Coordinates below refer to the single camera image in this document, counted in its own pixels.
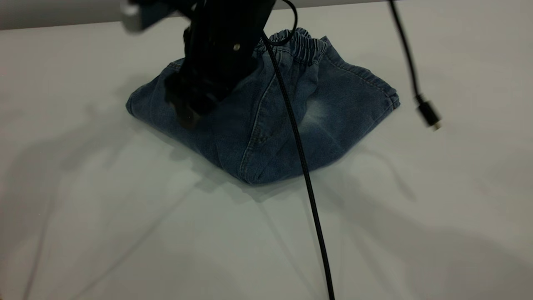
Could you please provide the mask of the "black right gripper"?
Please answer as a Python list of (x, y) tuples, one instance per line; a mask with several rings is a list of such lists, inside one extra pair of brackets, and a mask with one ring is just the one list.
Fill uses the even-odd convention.
[(190, 24), (183, 32), (185, 57), (165, 80), (165, 101), (179, 124), (193, 129), (251, 72), (263, 24)]

